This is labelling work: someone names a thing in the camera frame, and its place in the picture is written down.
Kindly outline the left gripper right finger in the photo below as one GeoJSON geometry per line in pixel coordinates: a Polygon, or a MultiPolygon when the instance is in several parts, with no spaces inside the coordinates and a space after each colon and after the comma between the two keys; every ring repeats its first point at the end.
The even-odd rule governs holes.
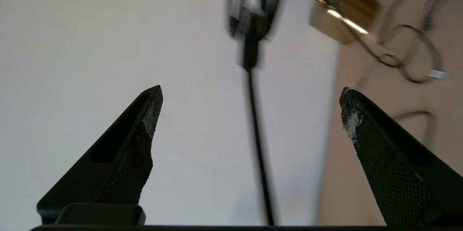
{"type": "Polygon", "coordinates": [[[463,226],[463,176],[361,92],[345,87],[339,104],[387,226],[463,226]]]}

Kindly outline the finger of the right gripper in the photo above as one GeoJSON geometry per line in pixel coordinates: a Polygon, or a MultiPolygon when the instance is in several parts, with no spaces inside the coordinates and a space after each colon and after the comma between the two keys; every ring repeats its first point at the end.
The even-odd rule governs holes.
{"type": "Polygon", "coordinates": [[[259,63],[260,42],[245,39],[242,50],[242,68],[246,72],[250,72],[252,69],[256,68],[259,63]]]}

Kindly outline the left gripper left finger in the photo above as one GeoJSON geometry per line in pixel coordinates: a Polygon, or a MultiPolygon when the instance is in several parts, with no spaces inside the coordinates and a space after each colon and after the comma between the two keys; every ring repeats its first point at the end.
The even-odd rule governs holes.
{"type": "Polygon", "coordinates": [[[152,140],[163,104],[161,86],[141,92],[37,203],[53,224],[71,203],[137,205],[153,168],[152,140]]]}

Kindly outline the brass desk lamp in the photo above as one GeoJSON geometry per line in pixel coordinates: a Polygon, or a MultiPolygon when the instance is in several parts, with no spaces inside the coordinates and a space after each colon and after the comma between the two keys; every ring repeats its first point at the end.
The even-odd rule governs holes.
{"type": "Polygon", "coordinates": [[[377,18],[377,0],[314,0],[309,24],[343,45],[369,33],[377,18]]]}

